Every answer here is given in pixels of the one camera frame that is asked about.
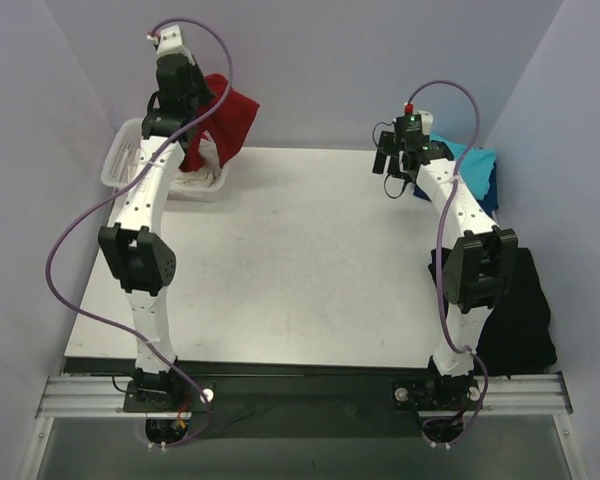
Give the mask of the dark red t-shirt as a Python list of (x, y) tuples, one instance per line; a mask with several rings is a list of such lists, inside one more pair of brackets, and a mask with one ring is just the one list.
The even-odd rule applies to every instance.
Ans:
[(179, 169), (185, 173), (197, 172), (207, 165), (200, 152), (203, 138), (215, 144), (218, 166), (222, 169), (244, 146), (259, 108), (259, 103), (231, 88), (220, 107), (196, 127)]

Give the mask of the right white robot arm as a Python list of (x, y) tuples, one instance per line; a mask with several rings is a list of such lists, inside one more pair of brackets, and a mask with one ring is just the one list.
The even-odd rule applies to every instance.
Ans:
[(479, 205), (449, 147), (431, 138), (433, 116), (407, 106), (372, 138), (373, 171), (424, 192), (438, 212), (433, 281), (440, 340), (423, 383), (428, 404), (445, 408), (459, 396), (480, 396), (473, 378), (477, 347), (487, 317), (509, 292), (518, 238)]

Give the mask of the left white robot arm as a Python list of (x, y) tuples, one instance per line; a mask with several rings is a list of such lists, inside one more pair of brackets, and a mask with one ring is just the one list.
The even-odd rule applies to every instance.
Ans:
[(136, 184), (113, 225), (100, 229), (98, 244), (126, 294), (133, 328), (141, 336), (134, 395), (168, 412), (184, 398), (186, 383), (172, 368), (177, 355), (167, 318), (167, 288), (175, 278), (176, 255), (160, 230), (171, 183), (194, 135), (184, 127), (213, 94), (200, 68), (183, 53), (159, 56), (156, 77), (158, 89), (141, 124)]

